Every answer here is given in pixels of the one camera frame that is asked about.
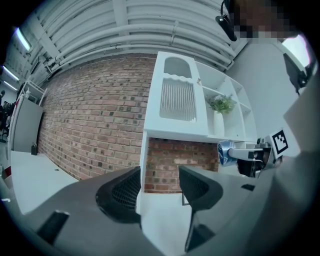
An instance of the headphones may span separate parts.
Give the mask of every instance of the headphones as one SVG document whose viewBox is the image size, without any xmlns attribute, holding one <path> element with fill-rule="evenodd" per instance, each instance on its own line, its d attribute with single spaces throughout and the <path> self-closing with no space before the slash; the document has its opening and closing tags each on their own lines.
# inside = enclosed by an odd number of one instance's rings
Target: headphones
<svg viewBox="0 0 320 256">
<path fill-rule="evenodd" d="M 235 41 L 237 41 L 237 36 L 235 35 L 233 26 L 231 25 L 231 22 L 228 19 L 228 16 L 226 14 L 225 15 L 223 14 L 223 6 L 224 5 L 227 8 L 228 12 L 230 12 L 230 10 L 233 7 L 232 6 L 233 5 L 233 0 L 224 0 L 224 1 L 222 1 L 221 10 L 220 10 L 221 16 L 215 17 L 215 21 L 221 26 L 221 28 L 226 33 L 228 38 L 231 41 L 235 42 Z"/>
</svg>

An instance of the potted plant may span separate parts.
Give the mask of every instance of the potted plant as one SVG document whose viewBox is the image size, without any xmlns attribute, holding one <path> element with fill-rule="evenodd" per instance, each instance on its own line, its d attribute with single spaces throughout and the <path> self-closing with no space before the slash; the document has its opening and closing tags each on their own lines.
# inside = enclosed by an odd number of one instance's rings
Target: potted plant
<svg viewBox="0 0 320 256">
<path fill-rule="evenodd" d="M 225 123 L 223 114 L 229 114 L 235 107 L 235 102 L 230 96 L 218 95 L 207 100 L 213 110 L 213 131 L 214 134 L 225 136 Z"/>
</svg>

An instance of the white ceiling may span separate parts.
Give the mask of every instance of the white ceiling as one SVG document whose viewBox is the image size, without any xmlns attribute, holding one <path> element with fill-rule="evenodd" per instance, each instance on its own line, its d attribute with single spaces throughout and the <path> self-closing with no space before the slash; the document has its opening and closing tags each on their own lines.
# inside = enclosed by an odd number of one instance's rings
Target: white ceiling
<svg viewBox="0 0 320 256">
<path fill-rule="evenodd" d="M 224 71 L 246 40 L 232 43 L 215 21 L 222 0 L 47 0 L 13 35 L 4 65 L 22 84 L 103 56 L 175 52 Z M 6 80 L 19 85 L 3 72 Z"/>
</svg>

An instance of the white flower pot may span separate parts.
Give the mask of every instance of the white flower pot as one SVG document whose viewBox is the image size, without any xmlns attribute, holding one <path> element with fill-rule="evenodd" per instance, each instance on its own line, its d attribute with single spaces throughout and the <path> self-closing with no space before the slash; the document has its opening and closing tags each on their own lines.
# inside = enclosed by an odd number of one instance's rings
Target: white flower pot
<svg viewBox="0 0 320 256">
<path fill-rule="evenodd" d="M 218 111 L 213 111 L 213 132 L 215 135 L 225 136 L 225 123 L 223 115 Z"/>
</svg>

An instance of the brick wall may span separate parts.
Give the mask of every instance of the brick wall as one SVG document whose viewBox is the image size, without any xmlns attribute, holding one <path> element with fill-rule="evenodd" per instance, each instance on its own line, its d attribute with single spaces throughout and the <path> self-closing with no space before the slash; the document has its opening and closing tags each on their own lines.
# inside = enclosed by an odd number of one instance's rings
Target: brick wall
<svg viewBox="0 0 320 256">
<path fill-rule="evenodd" d="M 39 151 L 79 180 L 138 166 L 156 57 L 118 55 L 52 78 Z"/>
<path fill-rule="evenodd" d="M 180 193 L 179 165 L 217 172 L 217 144 L 150 138 L 144 191 Z"/>
</svg>

